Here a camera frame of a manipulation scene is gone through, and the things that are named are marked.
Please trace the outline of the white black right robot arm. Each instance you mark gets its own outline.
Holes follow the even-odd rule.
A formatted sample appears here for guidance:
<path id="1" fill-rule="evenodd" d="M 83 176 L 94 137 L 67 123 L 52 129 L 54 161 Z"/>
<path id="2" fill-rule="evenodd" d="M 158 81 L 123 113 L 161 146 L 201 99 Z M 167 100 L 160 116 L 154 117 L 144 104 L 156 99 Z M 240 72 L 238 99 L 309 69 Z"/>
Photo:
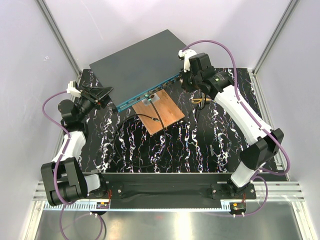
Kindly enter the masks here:
<path id="1" fill-rule="evenodd" d="M 180 50 L 178 57 L 183 60 L 182 88 L 187 92 L 200 90 L 220 105 L 240 128 L 249 145 L 239 154 L 240 164 L 227 185 L 228 195 L 239 198 L 257 170 L 278 153 L 284 133 L 279 128 L 272 129 L 256 114 L 235 89 L 233 78 L 224 71 L 216 72 L 208 54 L 187 49 Z"/>

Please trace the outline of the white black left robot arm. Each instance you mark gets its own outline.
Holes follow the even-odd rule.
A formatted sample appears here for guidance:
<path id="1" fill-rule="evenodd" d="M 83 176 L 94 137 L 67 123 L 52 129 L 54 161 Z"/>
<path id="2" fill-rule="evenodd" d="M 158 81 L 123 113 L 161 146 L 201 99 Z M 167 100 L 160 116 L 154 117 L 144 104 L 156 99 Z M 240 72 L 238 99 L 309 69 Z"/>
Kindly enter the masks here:
<path id="1" fill-rule="evenodd" d="M 70 205 L 90 194 L 103 198 L 108 193 L 102 174 L 85 176 L 79 158 L 89 136 L 85 118 L 92 110 L 107 106 L 112 90 L 112 87 L 78 87 L 75 81 L 68 83 L 66 93 L 74 96 L 75 100 L 62 100 L 57 106 L 61 121 L 54 121 L 64 132 L 63 142 L 52 161 L 43 164 L 40 169 L 47 201 L 51 206 Z"/>

